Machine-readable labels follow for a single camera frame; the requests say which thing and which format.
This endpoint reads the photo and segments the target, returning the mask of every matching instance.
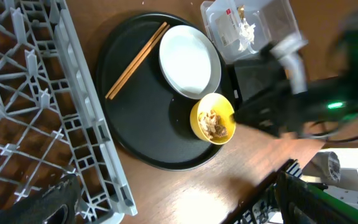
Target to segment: table surface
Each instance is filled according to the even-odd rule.
[[[202,2],[67,0],[93,75],[104,39],[120,22],[141,12],[162,11],[204,30]],[[169,172],[138,161],[116,144],[139,212],[134,217],[125,216],[123,223],[221,223],[289,158],[305,166],[322,146],[318,141],[273,139],[238,125],[232,140],[207,164],[185,172]]]

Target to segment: chopsticks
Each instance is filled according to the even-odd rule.
[[[118,78],[115,84],[108,91],[105,98],[109,98],[112,100],[118,93],[118,91],[124,86],[125,82],[131,77],[131,75],[135,72],[137,67],[143,62],[146,56],[151,52],[153,47],[160,41],[161,37],[164,33],[169,29],[169,25],[167,22],[164,22],[157,31],[153,34],[150,40],[144,45],[142,50],[136,55],[133,61],[128,65],[128,67],[124,70],[122,75]]]

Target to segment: yellow bowl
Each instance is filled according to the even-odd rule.
[[[211,110],[214,110],[216,114],[221,117],[220,124],[225,126],[227,129],[226,137],[208,139],[205,136],[204,132],[201,130],[198,116],[201,112],[209,112]],[[234,131],[236,130],[236,123],[232,119],[233,113],[234,109],[231,106],[229,100],[227,100],[224,96],[220,94],[210,93],[204,96],[201,100],[199,100],[199,102],[197,102],[191,109],[190,125],[193,132],[201,140],[208,141],[217,145],[225,144],[233,137]]]

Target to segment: dish rack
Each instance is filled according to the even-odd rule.
[[[64,0],[0,1],[0,210],[76,174],[76,220],[136,215]]]

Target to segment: black tray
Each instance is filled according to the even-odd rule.
[[[110,132],[125,149],[154,167],[188,170],[210,160],[221,146],[199,140],[191,130],[190,111],[197,101],[181,96],[164,79],[158,62],[159,44],[113,100],[104,98],[163,21],[171,26],[193,26],[160,12],[123,22],[110,33],[100,52],[96,89]],[[232,89],[220,59],[222,79],[216,92],[227,97],[232,95]]]

